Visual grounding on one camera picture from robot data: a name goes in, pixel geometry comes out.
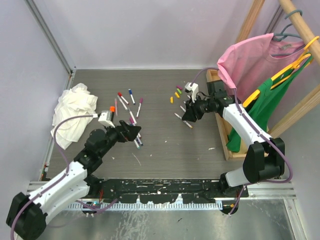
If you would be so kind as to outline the yellow ended white marker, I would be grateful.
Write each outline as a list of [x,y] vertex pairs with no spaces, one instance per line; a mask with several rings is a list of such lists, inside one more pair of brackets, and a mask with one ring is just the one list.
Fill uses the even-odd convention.
[[185,123],[190,129],[192,129],[193,128],[193,126],[192,125],[190,125],[187,121],[185,121],[185,120],[183,120],[183,123]]

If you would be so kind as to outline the teal ended white marker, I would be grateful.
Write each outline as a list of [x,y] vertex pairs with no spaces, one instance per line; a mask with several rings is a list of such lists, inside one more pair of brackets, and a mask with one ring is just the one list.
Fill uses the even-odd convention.
[[139,145],[138,141],[135,139],[133,142],[134,142],[136,148],[137,148],[137,149],[140,149],[140,145]]

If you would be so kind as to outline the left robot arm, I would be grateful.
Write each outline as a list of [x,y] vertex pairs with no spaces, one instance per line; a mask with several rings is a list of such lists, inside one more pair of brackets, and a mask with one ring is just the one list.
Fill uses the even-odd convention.
[[38,189],[24,194],[19,192],[11,202],[6,218],[10,238],[36,240],[48,223],[70,203],[85,196],[95,198],[100,185],[87,178],[103,163],[103,157],[116,143],[133,142],[140,126],[121,120],[117,126],[95,129],[66,168]]

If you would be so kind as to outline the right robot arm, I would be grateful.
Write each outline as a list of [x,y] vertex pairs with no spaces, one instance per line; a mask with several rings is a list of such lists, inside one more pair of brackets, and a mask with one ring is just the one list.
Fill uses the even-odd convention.
[[207,83],[208,94],[204,98],[196,83],[188,82],[184,90],[190,94],[185,103],[182,120],[196,122],[205,113],[217,113],[238,133],[248,147],[240,168],[221,174],[219,191],[231,197],[237,187],[269,181],[285,171],[285,144],[280,138],[272,138],[249,116],[234,95],[228,95],[222,80]]

